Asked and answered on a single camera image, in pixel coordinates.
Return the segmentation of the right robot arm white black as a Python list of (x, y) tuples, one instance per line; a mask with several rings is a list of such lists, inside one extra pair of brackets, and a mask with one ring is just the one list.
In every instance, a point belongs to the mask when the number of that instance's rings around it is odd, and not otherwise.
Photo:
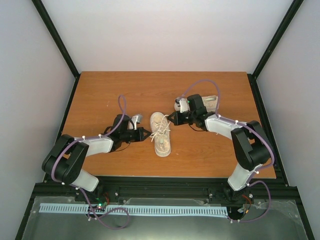
[(175, 126), (193, 125), (206, 132), (232, 140), (237, 165), (228, 178), (230, 188), (237, 192), (249, 186), (250, 180), (268, 160), (275, 161), (273, 149), (258, 121), (243, 122), (221, 116), (207, 107), (199, 94), (175, 100), (175, 112), (167, 118)]

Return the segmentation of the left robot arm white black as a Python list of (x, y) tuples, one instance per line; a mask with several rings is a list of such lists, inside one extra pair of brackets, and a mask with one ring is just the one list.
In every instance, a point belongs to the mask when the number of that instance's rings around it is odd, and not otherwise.
[(86, 190), (86, 195), (92, 201), (103, 198), (104, 188), (99, 185), (99, 179), (83, 169), (85, 158), (98, 154), (117, 151), (122, 143), (142, 142), (151, 136), (151, 132), (142, 126), (142, 115), (132, 117), (118, 114), (113, 125), (108, 126), (97, 136), (72, 137), (63, 134), (44, 159), (42, 170), (51, 179), (63, 185), (70, 185)]

